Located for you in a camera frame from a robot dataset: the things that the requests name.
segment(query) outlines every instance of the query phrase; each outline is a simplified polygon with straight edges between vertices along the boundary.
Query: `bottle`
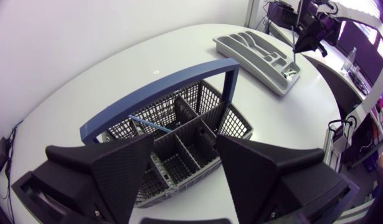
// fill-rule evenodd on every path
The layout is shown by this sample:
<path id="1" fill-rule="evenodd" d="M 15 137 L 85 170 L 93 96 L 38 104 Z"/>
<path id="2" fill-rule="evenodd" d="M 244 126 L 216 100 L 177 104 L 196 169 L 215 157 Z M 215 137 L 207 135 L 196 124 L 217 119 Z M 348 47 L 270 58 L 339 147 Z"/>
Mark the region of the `bottle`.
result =
<path id="1" fill-rule="evenodd" d="M 349 53 L 348 57 L 346 57 L 346 60 L 342 65 L 341 73 L 343 75 L 348 74 L 348 71 L 353 66 L 353 62 L 354 62 L 355 57 L 356 57 L 356 48 L 353 47 L 353 50 Z"/>

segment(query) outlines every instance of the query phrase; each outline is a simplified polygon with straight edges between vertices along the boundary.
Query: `table surface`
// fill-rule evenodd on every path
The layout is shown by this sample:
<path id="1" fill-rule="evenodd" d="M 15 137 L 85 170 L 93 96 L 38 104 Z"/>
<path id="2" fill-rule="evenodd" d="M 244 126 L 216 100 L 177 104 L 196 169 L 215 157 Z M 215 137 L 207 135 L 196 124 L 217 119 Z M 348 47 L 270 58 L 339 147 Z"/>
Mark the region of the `table surface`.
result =
<path id="1" fill-rule="evenodd" d="M 293 36 L 292 36 L 292 30 L 288 30 L 286 28 L 282 28 L 277 26 L 275 23 L 270 23 L 270 26 L 274 28 L 290 45 L 292 45 L 293 42 Z M 295 32 L 295 42 L 298 39 L 298 34 Z M 320 65 L 326 67 L 329 71 L 335 73 L 338 75 L 338 77 L 343 80 L 353 92 L 360 98 L 361 101 L 364 101 L 366 99 L 366 96 L 360 92 L 360 90 L 353 84 L 353 81 L 349 77 L 349 75 L 344 76 L 341 73 L 341 68 L 346 60 L 346 56 L 343 55 L 336 47 L 329 45 L 326 41 L 321 41 L 321 44 L 325 47 L 327 50 L 327 56 L 323 57 L 321 55 L 321 52 L 317 49 L 315 51 L 307 51 L 302 52 L 301 54 L 305 57 L 308 57 L 315 62 L 319 63 Z M 371 90 L 371 86 L 368 84 L 367 80 L 363 77 L 361 72 L 357 74 L 360 79 L 366 84 L 369 90 Z M 370 112 L 371 118 L 374 120 L 376 126 L 380 129 L 381 133 L 381 139 L 383 139 L 383 127 L 379 122 L 377 111 L 375 108 L 373 108 Z"/>
<path id="2" fill-rule="evenodd" d="M 216 52 L 212 38 L 242 30 L 255 32 L 292 57 L 291 47 L 274 37 L 224 24 L 190 26 L 130 47 L 68 82 L 24 120 L 16 136 L 12 183 L 46 161 L 46 146 L 82 146 L 81 125 L 123 96 L 178 70 L 224 58 Z M 232 103 L 253 126 L 251 140 L 294 149 L 322 148 L 328 122 L 339 119 L 336 100 L 320 73 L 302 55 L 296 60 L 302 72 L 284 97 L 240 69 Z M 207 81 L 221 90 L 224 74 Z M 6 184 L 0 175 L 2 192 Z M 36 222 L 14 193 L 12 207 L 18 223 Z M 238 222 L 222 167 L 173 198 L 150 208 L 135 208 L 130 222 L 138 223 L 143 217 L 226 217 Z"/>

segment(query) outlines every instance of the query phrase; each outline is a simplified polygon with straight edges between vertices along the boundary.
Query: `black cable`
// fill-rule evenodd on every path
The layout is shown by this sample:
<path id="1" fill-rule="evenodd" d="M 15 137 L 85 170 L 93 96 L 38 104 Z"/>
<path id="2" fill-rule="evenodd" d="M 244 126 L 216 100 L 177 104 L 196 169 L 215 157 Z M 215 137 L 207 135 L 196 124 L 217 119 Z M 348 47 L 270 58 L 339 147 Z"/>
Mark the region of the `black cable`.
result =
<path id="1" fill-rule="evenodd" d="M 345 120 L 345 119 L 336 119 L 336 120 L 330 121 L 330 122 L 328 123 L 328 129 L 329 129 L 330 131 L 333 131 L 333 132 L 335 133 L 336 130 L 332 129 L 329 125 L 330 125 L 330 124 L 333 124 L 333 123 L 337 123 L 337 122 L 348 123 L 348 124 L 352 125 L 350 121 L 347 121 L 347 120 Z"/>
<path id="2" fill-rule="evenodd" d="M 274 4 L 274 6 L 272 7 L 272 9 L 270 10 L 270 12 L 260 20 L 260 22 L 258 23 L 258 25 L 257 25 L 254 29 L 255 29 L 255 30 L 258 29 L 260 23 L 265 19 L 265 17 L 267 17 L 267 19 L 268 19 L 268 17 L 270 16 L 270 14 L 273 12 L 274 8 L 276 8 L 276 7 L 279 6 L 279 5 L 280 5 L 280 4 L 276 2 L 276 3 Z"/>
<path id="3" fill-rule="evenodd" d="M 13 222 L 13 224 L 15 224 L 15 220 L 14 220 L 14 214 L 12 212 L 12 204 L 11 204 L 11 188 L 10 188 L 10 173 L 11 173 L 11 162 L 12 162 L 12 155 L 14 153 L 14 140 L 16 138 L 16 132 L 17 132 L 17 127 L 23 122 L 24 120 L 18 122 L 14 127 L 13 129 L 11 130 L 11 133 L 10 133 L 10 136 L 8 137 L 7 141 L 6 141 L 6 149 L 9 151 L 11 149 L 11 152 L 10 152 L 10 156 L 9 156 L 9 159 L 7 160 L 7 164 L 6 164 L 6 169 L 5 169 L 5 174 L 6 174 L 6 177 L 7 177 L 7 196 L 3 199 L 7 199 L 7 210 L 8 210 L 8 217 L 10 218 L 10 221 Z"/>
<path id="4" fill-rule="evenodd" d="M 7 191 L 6 191 L 6 196 L 3 197 L 3 196 L 0 194 L 0 198 L 3 199 L 3 200 L 5 200 L 8 196 L 9 196 L 9 189 L 8 189 L 8 188 L 7 188 Z"/>

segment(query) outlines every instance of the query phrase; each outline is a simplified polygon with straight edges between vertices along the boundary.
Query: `monitor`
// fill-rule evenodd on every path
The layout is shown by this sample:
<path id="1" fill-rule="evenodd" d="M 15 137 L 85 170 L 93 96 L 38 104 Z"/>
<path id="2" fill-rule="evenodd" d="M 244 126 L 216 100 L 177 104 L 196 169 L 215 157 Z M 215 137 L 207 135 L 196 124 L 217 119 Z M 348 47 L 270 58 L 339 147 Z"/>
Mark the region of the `monitor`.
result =
<path id="1" fill-rule="evenodd" d="M 374 86 L 383 67 L 383 58 L 363 31 L 354 22 L 347 21 L 336 48 L 348 56 L 353 47 L 357 48 L 354 62 L 370 86 Z"/>

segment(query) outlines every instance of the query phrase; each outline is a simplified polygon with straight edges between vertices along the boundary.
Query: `blue handle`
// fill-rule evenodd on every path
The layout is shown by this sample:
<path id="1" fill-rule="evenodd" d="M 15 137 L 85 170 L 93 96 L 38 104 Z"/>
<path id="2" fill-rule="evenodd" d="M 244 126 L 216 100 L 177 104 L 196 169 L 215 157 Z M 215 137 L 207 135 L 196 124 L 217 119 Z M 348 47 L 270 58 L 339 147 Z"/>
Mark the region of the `blue handle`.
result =
<path id="1" fill-rule="evenodd" d="M 222 99 L 231 103 L 240 64 L 232 59 L 220 59 L 195 65 L 156 80 L 113 103 L 80 127 L 83 143 L 98 143 L 97 136 L 117 124 L 121 119 L 187 84 L 225 72 Z"/>

